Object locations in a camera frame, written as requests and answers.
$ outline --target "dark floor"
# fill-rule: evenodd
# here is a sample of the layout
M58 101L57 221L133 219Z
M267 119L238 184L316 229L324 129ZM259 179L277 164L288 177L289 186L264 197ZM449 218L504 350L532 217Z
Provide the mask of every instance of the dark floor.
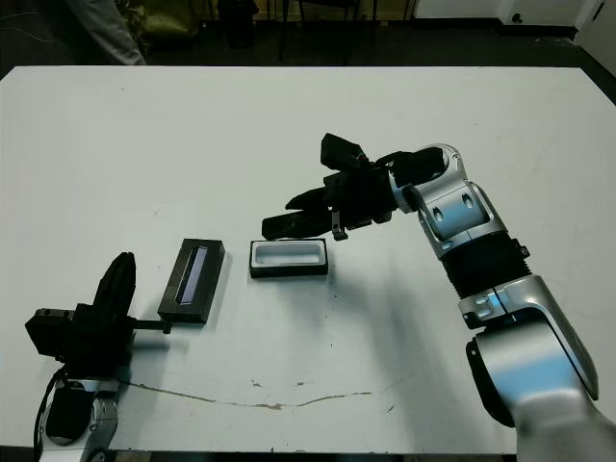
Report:
M0 78L15 65L106 64L94 46L76 53L54 36L47 16L37 13L40 1L53 0L0 1ZM258 22L254 45L246 49L231 48L222 28L209 24L194 41L155 46L146 58L158 65L342 65L347 54L347 65L581 67L616 103L616 78L568 38L512 37L491 28L425 29L411 21L379 25L372 39L371 29L368 22L355 28L290 23L279 62L280 24Z

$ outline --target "floor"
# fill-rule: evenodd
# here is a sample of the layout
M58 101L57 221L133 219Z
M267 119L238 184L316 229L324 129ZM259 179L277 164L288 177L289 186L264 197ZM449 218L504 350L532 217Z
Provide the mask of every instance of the floor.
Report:
M84 44L75 53L58 40L35 8L35 0L3 0L0 4L0 78L16 65L105 64L94 45ZM372 29L364 23L355 28L339 23L313 23L306 27L291 24L284 60L278 61L280 26L257 23L255 43L246 49L231 48L221 27L209 24L196 40L172 46L153 47L146 59L155 65L342 65L349 45L346 65L504 65L561 66L582 68L597 86L616 103L616 78L582 49L563 37L515 37L491 28L432 29L414 22L379 24ZM31 460L31 449L0 448L3 461ZM266 454L268 459L276 454ZM165 453L121 453L116 460L166 462L261 460L266 455L205 455ZM295 458L344 461L441 462L500 461L499 456L311 456Z

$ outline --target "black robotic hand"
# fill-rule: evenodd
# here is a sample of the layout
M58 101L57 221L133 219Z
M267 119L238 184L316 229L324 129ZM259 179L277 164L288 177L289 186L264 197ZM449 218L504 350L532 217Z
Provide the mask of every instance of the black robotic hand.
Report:
M412 186L433 179L446 169L439 148L395 152L371 162L359 144L329 133L321 141L321 163L338 172L323 179L324 187L291 199L285 208L298 212L265 218L264 238L301 239L331 230L337 241L346 239L346 229L391 219L398 208L393 186L402 188L406 202L412 204Z

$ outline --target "cable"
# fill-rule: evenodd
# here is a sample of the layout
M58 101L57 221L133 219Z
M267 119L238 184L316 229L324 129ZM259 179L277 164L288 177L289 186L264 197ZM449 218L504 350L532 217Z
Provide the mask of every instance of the cable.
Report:
M29 32L24 31L23 29L18 29L16 27L0 27L0 31L13 31L13 32L20 32L21 34L25 34L26 36L40 41L42 43L55 43L55 40L45 40L44 38L40 38L35 36L34 34L30 34Z
M38 407L37 419L35 420L35 431L34 431L34 449L35 449L35 462L38 462L40 459L40 455L42 453L41 440L40 440L40 418L42 417L42 413L45 412L45 408L47 407L47 399L49 398L49 394L53 390L56 382L62 378L62 376L66 372L66 366L62 366L59 368L49 380L47 384L47 388L45 388L45 394L42 396L42 401L40 402L40 406Z
M0 21L2 19L9 19L10 17L25 16L26 14L39 14L39 12L24 12L24 13L7 14L6 16L0 16Z

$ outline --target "black cable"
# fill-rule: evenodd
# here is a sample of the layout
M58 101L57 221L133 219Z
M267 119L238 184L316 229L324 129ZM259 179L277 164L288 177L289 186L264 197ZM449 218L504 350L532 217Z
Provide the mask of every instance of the black cable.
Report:
M66 366L62 366L52 375L51 380L49 380L49 383L47 384L47 388L45 388L45 394L42 397L40 406L38 407L39 411L37 412L37 419L35 420L35 432L34 432L35 462L39 461L40 455L42 453L40 432L39 432L40 418L42 417L42 413L45 411L45 408L47 407L47 399L49 398L49 394L51 393L54 386L56 385L56 382L58 382L58 380L60 380L60 378L62 378L62 376L66 372L65 368Z

